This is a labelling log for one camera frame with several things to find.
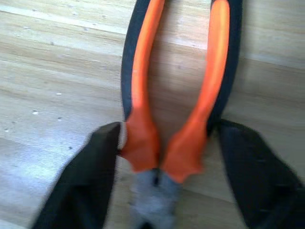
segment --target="metal jaw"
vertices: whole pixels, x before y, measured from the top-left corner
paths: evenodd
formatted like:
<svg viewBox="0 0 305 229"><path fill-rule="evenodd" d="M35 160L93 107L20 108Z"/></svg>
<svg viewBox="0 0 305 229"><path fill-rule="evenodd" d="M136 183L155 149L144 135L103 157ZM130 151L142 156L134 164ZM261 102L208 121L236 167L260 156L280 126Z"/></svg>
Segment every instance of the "metal jaw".
<svg viewBox="0 0 305 229"><path fill-rule="evenodd" d="M181 185L166 173L153 169L136 175L132 188L132 229L144 229L147 223L152 229L173 229L175 206Z"/></svg>

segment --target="wooden floor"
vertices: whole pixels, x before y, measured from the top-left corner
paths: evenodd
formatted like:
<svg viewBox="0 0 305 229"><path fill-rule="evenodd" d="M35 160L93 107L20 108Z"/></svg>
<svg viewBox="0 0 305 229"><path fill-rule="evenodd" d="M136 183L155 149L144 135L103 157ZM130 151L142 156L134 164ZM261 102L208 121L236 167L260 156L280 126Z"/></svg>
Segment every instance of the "wooden floor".
<svg viewBox="0 0 305 229"><path fill-rule="evenodd" d="M0 0L0 228L32 223L56 176L97 127L122 120L120 66L135 0ZM209 0L166 1L150 64L163 141L196 102ZM305 178L304 0L244 0L242 50L224 117L259 131ZM213 136L187 180L178 229L243 229ZM128 228L120 160L107 229Z"/></svg>

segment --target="light wood surface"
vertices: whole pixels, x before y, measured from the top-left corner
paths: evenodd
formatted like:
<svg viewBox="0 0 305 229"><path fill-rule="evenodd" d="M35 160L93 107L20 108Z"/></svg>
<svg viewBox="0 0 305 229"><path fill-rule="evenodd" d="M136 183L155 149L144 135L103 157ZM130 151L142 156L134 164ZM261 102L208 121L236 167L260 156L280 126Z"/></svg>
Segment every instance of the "light wood surface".
<svg viewBox="0 0 305 229"><path fill-rule="evenodd" d="M28 228L88 134L122 120L122 50L135 0L0 0L0 228ZM166 1L151 54L162 140L186 120L205 71L209 0ZM303 0L244 0L241 58L224 117L245 124L305 178ZM178 228L243 229L217 136L189 178ZM123 159L107 229L128 228Z"/></svg>

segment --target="orange handle grip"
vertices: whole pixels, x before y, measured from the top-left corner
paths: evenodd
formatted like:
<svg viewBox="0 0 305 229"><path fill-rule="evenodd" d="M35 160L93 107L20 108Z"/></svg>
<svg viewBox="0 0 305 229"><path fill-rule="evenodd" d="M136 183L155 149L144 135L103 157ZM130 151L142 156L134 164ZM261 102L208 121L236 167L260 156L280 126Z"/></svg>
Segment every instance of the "orange handle grip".
<svg viewBox="0 0 305 229"><path fill-rule="evenodd" d="M149 109L147 72L153 40L161 18L164 0L151 0L138 37L132 67L132 110L126 120L127 142L121 156L134 172L159 164L159 137Z"/></svg>
<svg viewBox="0 0 305 229"><path fill-rule="evenodd" d="M211 9L207 66L198 102L182 129L170 140L162 169L183 183L202 170L201 154L207 142L206 125L221 87L228 53L230 5L216 0Z"/></svg>

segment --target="pliers handle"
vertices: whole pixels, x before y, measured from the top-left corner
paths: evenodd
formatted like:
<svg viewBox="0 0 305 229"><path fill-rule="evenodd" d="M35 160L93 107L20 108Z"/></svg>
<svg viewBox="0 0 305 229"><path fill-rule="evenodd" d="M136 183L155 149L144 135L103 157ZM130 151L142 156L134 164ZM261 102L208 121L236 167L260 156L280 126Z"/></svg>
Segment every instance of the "pliers handle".
<svg viewBox="0 0 305 229"><path fill-rule="evenodd" d="M127 143L122 150L135 172L159 165L160 143L153 123L147 91L149 57L161 18L164 0L137 1L129 25L122 61L122 100L127 125ZM242 0L213 0L211 5L207 66L197 104L188 120L170 140L161 168L176 182L202 170L200 157L208 138L210 115L219 100L213 122L220 119L232 87L238 60ZM236 41L230 37L237 34ZM229 61L231 52L234 61ZM226 93L218 99L222 81Z"/></svg>

